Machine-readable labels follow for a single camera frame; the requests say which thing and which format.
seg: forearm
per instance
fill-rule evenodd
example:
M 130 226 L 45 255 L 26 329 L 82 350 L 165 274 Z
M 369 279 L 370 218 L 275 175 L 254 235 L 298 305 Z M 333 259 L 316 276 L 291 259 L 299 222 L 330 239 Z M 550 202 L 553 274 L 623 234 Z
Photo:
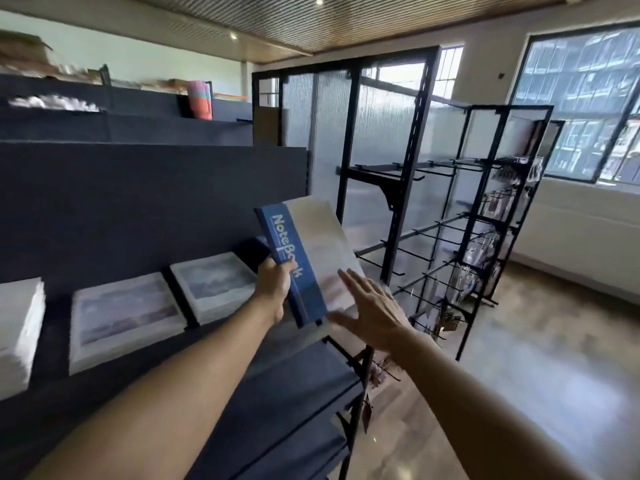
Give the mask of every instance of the forearm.
M 424 396 L 471 480 L 587 478 L 537 425 L 430 337 L 408 331 L 399 342 L 395 361 Z
M 77 428 L 32 479 L 183 478 L 273 323 L 261 299 L 173 356 Z

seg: white wall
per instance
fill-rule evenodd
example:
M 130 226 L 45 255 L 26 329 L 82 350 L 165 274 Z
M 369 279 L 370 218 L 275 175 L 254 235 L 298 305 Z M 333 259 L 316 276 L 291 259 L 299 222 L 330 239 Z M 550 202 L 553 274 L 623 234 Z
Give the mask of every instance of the white wall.
M 54 64 L 92 69 L 107 64 L 112 78 L 137 82 L 211 80 L 215 92 L 242 93 L 240 62 L 7 11 L 0 11 L 0 29 L 41 37 L 52 48 Z
M 464 43 L 453 99 L 501 104 L 508 99 L 529 35 L 638 19 L 640 0 L 590 0 L 263 67 Z M 518 238 L 514 258 L 640 303 L 640 259 L 634 252 L 638 245 L 640 195 L 546 178 Z

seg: book with landscape cover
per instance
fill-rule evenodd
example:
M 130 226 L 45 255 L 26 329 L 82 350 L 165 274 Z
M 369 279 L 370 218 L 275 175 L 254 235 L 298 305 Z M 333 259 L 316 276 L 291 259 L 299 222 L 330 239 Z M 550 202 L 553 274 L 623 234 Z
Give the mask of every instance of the book with landscape cover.
M 364 273 L 328 202 L 302 197 L 261 207 L 256 213 L 274 260 L 298 263 L 289 291 L 298 327 L 355 304 L 338 269 Z

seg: blue notebook spine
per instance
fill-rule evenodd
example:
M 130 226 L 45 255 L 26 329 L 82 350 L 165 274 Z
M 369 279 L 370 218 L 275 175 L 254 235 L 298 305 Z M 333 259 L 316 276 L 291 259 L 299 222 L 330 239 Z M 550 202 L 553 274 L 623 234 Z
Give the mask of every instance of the blue notebook spine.
M 291 272 L 289 290 L 289 306 L 298 327 L 322 319 L 327 313 L 324 298 L 289 209 L 281 203 L 255 211 L 276 263 L 282 264 L 290 259 L 298 263 Z

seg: ceiling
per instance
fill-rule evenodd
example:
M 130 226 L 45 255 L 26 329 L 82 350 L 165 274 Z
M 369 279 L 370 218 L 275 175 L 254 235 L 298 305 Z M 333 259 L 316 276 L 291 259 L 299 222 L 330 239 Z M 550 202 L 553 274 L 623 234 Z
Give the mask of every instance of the ceiling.
M 254 63 L 564 0 L 0 0 L 0 9 Z

